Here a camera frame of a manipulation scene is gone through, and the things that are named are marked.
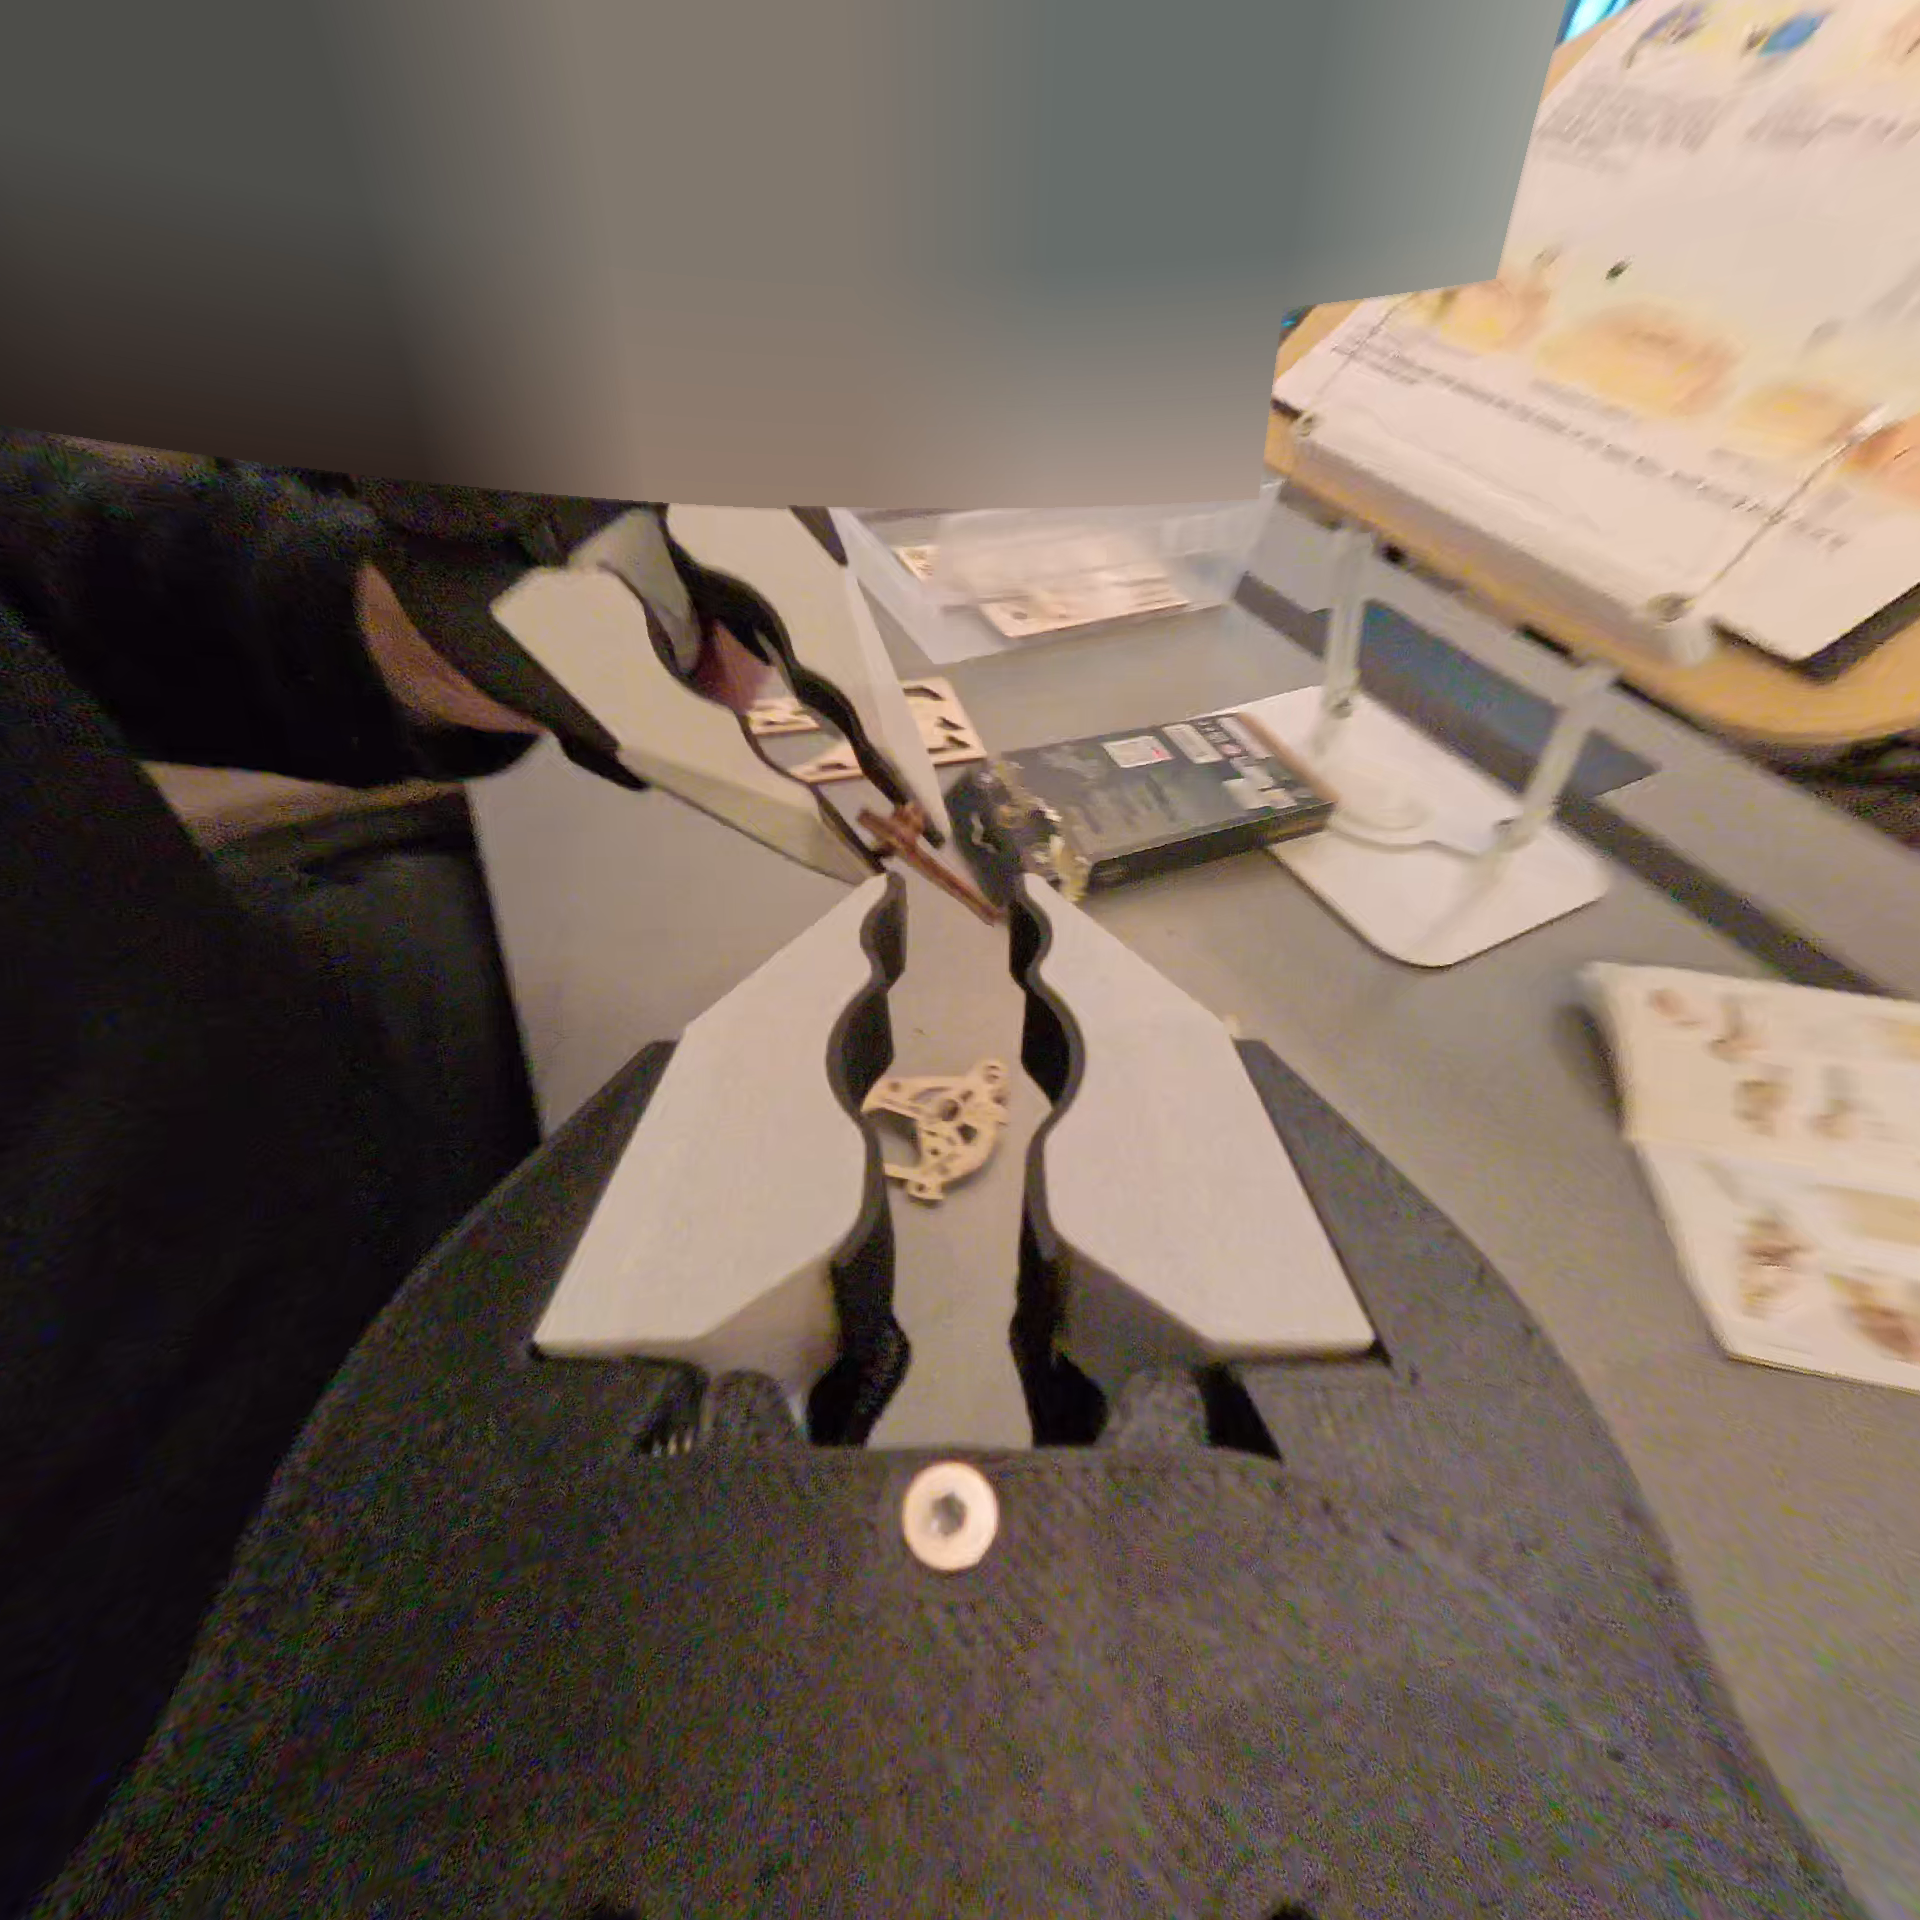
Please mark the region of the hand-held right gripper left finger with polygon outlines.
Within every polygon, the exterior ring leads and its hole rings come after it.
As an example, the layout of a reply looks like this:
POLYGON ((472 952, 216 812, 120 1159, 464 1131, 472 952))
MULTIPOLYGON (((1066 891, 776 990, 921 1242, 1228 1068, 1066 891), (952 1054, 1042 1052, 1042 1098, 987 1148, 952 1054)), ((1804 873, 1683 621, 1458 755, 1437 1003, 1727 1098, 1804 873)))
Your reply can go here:
POLYGON ((535 1326, 560 1362, 765 1375, 812 1441, 867 1441, 907 1372, 861 1098, 894 1065, 907 891, 875 875, 701 1012, 535 1326))

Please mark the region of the black product box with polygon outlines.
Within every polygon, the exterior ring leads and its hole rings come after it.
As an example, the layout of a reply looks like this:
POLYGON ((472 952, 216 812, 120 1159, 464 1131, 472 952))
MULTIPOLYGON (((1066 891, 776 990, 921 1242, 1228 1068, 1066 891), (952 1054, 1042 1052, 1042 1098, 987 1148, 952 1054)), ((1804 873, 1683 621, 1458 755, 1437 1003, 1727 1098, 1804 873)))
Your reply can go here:
POLYGON ((1334 796, 1258 719, 1203 714, 987 757, 949 789, 952 840, 990 899, 1068 899, 1311 836, 1334 796))

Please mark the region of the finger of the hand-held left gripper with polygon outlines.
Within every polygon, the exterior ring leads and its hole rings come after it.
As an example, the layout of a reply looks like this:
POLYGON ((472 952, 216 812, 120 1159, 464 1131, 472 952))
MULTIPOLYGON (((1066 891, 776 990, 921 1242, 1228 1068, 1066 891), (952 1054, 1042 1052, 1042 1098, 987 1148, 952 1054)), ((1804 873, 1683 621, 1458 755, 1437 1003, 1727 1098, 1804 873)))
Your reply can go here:
POLYGON ((796 696, 848 745, 879 812, 915 803, 949 840, 949 806, 896 664, 828 510, 665 506, 694 606, 765 664, 755 698, 796 696))
POLYGON ((624 772, 818 875, 866 884, 883 873, 857 832, 757 755, 734 711, 665 664, 652 610, 620 576, 535 568, 494 612, 611 733, 624 772))

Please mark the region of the small wooden cross part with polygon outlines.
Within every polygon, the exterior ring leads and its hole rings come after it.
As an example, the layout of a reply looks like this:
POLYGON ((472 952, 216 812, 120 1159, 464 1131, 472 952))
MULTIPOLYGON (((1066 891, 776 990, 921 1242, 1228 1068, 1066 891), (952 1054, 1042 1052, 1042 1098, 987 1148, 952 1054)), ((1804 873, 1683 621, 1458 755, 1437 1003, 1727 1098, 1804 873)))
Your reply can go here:
POLYGON ((898 803, 890 812, 857 806, 856 828, 866 840, 866 851, 879 866, 894 861, 921 875, 930 888, 967 911, 974 921, 1002 923, 1002 906, 995 906, 995 899, 990 899, 967 875, 960 875, 936 853, 934 835, 915 803, 898 803))

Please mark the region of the wooden lattice assembly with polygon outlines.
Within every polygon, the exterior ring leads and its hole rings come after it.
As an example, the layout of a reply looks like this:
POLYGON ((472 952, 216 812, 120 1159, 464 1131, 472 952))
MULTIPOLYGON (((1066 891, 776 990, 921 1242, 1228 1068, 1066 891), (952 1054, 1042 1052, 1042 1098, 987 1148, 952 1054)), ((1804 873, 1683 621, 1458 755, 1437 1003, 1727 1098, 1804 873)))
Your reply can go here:
POLYGON ((995 1159, 1010 1072, 974 1060, 964 1072, 885 1074, 866 1091, 861 1112, 875 1125, 883 1180, 915 1206, 940 1206, 995 1159))

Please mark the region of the black folder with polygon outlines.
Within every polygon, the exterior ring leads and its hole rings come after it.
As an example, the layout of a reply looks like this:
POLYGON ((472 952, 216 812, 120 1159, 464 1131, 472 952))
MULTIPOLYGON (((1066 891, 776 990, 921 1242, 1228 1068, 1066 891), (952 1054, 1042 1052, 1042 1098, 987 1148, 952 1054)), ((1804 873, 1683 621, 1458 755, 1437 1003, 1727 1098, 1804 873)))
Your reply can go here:
POLYGON ((1890 598, 1883 610, 1858 621, 1833 643, 1809 656, 1799 664, 1799 673, 1813 682, 1836 682, 1840 676, 1858 668, 1870 651, 1883 651, 1890 640, 1915 628, 1915 602, 1920 602, 1920 590, 1913 585, 1902 595, 1890 598))

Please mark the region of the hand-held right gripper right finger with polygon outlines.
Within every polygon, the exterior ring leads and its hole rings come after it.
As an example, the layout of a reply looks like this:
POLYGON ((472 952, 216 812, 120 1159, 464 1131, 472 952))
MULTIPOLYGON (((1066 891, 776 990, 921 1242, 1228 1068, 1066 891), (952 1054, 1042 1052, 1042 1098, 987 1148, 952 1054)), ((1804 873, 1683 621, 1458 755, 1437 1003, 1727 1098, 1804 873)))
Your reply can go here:
POLYGON ((1242 1368, 1361 1362, 1377 1333, 1229 1027, 1037 879, 1005 906, 1021 1068, 1014 1365, 1037 1449, 1173 1380, 1249 1431, 1242 1368))

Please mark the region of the wooden offcut sheet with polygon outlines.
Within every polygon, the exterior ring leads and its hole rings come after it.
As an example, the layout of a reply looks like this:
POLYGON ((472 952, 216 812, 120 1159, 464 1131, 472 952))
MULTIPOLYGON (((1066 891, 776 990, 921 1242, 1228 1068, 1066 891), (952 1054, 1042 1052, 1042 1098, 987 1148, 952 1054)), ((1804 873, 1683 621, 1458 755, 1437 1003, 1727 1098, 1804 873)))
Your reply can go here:
MULTIPOLYGON (((959 691, 949 678, 907 678, 898 691, 915 716, 925 755, 934 770, 972 764, 987 757, 981 738, 972 728, 959 691)), ((796 696, 768 696, 749 711, 749 729, 755 738, 828 738, 828 722, 800 706, 796 696)), ((828 745, 828 752, 787 764, 805 784, 833 784, 861 779, 857 760, 848 745, 828 745)))

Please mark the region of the printed instruction sheet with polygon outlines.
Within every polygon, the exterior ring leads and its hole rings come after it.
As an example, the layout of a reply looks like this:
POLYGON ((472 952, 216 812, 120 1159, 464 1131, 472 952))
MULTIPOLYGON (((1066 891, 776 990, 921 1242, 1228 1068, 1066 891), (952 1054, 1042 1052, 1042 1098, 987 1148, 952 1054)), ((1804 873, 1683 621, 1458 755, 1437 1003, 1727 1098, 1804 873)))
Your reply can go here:
POLYGON ((1496 275, 1359 303, 1272 398, 1301 479, 1799 668, 1915 585, 1915 3, 1628 5, 1496 275))

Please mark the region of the person's left forearm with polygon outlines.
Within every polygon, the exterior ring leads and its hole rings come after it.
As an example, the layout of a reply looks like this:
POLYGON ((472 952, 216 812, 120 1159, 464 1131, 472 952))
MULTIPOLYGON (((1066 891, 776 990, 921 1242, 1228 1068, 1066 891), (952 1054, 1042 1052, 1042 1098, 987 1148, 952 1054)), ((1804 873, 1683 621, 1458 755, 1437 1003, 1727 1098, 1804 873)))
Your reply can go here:
POLYGON ((640 792, 583 706, 494 621, 617 518, 528 495, 4 431, 4 612, 137 757, 326 784, 467 782, 535 738, 427 729, 360 648, 376 566, 427 643, 579 770, 640 792))

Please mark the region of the clear plastic bin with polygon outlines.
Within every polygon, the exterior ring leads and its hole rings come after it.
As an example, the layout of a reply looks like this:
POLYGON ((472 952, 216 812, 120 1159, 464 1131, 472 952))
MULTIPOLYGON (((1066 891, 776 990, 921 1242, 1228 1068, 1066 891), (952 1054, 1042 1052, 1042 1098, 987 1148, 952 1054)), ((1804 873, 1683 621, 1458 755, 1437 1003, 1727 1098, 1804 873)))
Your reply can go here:
POLYGON ((934 595, 894 557, 894 545, 934 542, 949 562, 959 562, 967 548, 1118 542, 1161 562, 1174 585, 1193 595, 1196 610, 1189 612, 1205 612, 1233 595, 1269 527, 1272 506, 1274 487, 1244 498, 1173 506, 831 510, 831 520, 867 598, 894 625, 898 625, 930 661, 959 664, 964 657, 991 657, 1062 636, 1120 629, 1154 618, 1081 628, 1056 636, 1005 640, 977 618, 945 612, 934 595))

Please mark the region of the instruction booklet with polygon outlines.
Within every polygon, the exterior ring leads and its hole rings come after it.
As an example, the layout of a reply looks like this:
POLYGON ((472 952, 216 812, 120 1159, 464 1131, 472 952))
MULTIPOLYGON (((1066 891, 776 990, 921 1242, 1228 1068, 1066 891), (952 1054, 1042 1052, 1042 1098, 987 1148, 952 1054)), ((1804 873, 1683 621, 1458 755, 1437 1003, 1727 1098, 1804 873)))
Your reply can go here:
POLYGON ((1915 1392, 1915 1003, 1652 964, 1580 992, 1716 1344, 1915 1392))

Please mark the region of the wooden parts sheet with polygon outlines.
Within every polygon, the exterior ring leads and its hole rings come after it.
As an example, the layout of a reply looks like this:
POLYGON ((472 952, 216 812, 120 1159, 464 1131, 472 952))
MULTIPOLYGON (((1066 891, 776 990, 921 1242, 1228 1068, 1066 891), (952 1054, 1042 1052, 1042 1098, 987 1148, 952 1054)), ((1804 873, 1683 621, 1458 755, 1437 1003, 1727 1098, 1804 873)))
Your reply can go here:
POLYGON ((977 618, 1005 640, 1196 610, 1161 562, 1118 542, 967 548, 959 562, 934 542, 890 551, 945 612, 977 618))

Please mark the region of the person's left hand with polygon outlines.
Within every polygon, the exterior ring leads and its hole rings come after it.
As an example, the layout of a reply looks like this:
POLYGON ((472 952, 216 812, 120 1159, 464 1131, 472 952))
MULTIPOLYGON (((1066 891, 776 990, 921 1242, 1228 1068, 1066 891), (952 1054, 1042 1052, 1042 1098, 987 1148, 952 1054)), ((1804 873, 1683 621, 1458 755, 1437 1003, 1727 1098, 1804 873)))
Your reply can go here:
POLYGON ((376 566, 358 568, 355 612, 373 668, 383 676, 396 706, 402 706, 421 728, 542 738, 542 728, 530 716, 494 698, 427 643, 376 566))

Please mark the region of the white book stand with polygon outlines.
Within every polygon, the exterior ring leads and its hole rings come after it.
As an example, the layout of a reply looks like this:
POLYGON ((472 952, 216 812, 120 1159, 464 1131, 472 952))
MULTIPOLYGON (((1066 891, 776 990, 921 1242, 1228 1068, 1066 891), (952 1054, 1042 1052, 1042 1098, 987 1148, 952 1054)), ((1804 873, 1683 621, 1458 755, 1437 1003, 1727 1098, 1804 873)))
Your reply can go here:
MULTIPOLYGON (((1350 531, 1331 536, 1322 687, 1315 696, 1293 691, 1265 706, 1282 742, 1331 782, 1338 812, 1322 836, 1274 853, 1370 949, 1424 969, 1453 964, 1588 906, 1607 888, 1597 858, 1570 851, 1570 840, 1547 821, 1591 728, 1591 706, 1619 664, 1580 673, 1568 711, 1550 722, 1544 764, 1528 779, 1524 798, 1506 798, 1359 691, 1361 625, 1370 606, 1386 602, 1388 576, 1377 548, 1397 545, 1414 553, 1426 545, 1426 566, 1451 572, 1485 606, 1496 606, 1498 590, 1532 595, 1536 610, 1513 610, 1506 621, 1540 629, 1559 625, 1559 643, 1568 651, 1602 657, 1612 648, 1700 668, 1729 640, 1689 640, 1676 625, 1644 629, 1619 612, 1600 612, 1585 595, 1547 585, 1528 562, 1498 557, 1444 531, 1375 482, 1301 479, 1300 431, 1290 424, 1287 431, 1293 482, 1322 498, 1345 489, 1338 518, 1350 531), (1493 568, 1506 576, 1498 590, 1485 578, 1493 568)), ((1732 648, 1736 664, 1783 664, 1753 648, 1732 648)))

